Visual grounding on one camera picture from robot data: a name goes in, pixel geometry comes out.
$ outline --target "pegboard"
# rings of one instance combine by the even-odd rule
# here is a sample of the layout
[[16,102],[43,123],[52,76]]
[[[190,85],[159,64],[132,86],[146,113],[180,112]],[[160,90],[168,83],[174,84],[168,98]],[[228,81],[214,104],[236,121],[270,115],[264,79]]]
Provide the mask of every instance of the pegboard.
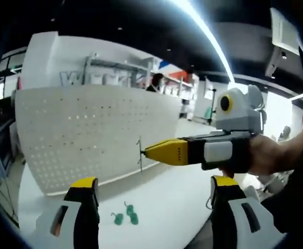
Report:
[[[174,137],[181,100],[142,89],[68,86],[20,90],[18,135],[40,189],[51,194],[88,176],[136,171],[142,147]],[[152,164],[143,158],[142,166]]]

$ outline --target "white pegboard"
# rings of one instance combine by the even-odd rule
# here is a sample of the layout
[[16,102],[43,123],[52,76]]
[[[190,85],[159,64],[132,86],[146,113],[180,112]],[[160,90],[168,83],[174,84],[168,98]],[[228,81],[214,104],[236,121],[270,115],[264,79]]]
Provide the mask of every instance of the white pegboard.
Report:
[[[111,181],[138,169],[139,146],[174,137],[179,98],[114,86],[20,90],[18,135],[45,194],[82,178]],[[143,167],[153,161],[143,158]]]

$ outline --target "yellow camera ring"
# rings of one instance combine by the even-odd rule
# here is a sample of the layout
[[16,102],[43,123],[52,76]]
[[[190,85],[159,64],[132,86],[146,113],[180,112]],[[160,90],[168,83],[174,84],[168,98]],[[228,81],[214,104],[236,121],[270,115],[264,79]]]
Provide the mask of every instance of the yellow camera ring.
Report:
[[227,94],[221,98],[221,109],[225,113],[228,113],[229,111],[231,111],[232,104],[233,104],[233,101],[232,101],[232,98],[230,95]]

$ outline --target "ceiling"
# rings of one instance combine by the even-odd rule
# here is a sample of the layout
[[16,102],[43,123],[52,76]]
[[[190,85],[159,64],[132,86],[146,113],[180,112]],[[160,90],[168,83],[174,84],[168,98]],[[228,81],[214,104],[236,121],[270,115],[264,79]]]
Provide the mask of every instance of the ceiling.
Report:
[[[270,1],[191,0],[191,3],[212,30],[234,74],[273,82],[276,89],[279,85],[303,92],[300,59],[295,54],[286,52],[287,59],[279,60],[273,73],[275,79],[265,76],[274,52]],[[0,16],[0,57],[3,52],[27,46],[33,33],[56,30],[60,35],[125,44],[184,70],[194,70],[202,78],[210,77],[210,71],[225,72],[206,36],[169,0],[15,1],[6,3]],[[213,80],[228,81],[226,77]]]

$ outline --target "green toy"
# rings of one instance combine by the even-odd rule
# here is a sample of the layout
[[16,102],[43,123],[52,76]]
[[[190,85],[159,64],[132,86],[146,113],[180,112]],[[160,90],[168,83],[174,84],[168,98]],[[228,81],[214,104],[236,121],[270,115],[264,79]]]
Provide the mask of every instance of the green toy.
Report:
[[132,214],[130,215],[130,218],[131,218],[131,223],[132,223],[133,225],[139,224],[139,219],[138,219],[136,213],[132,213]]
[[115,213],[111,213],[111,216],[114,215],[115,216],[115,221],[114,223],[117,226],[120,226],[122,224],[122,220],[124,219],[124,215],[123,214],[115,214]]
[[134,213],[134,208],[133,208],[133,205],[126,205],[126,202],[124,202],[124,205],[126,207],[126,214],[128,216],[131,216],[131,214]]

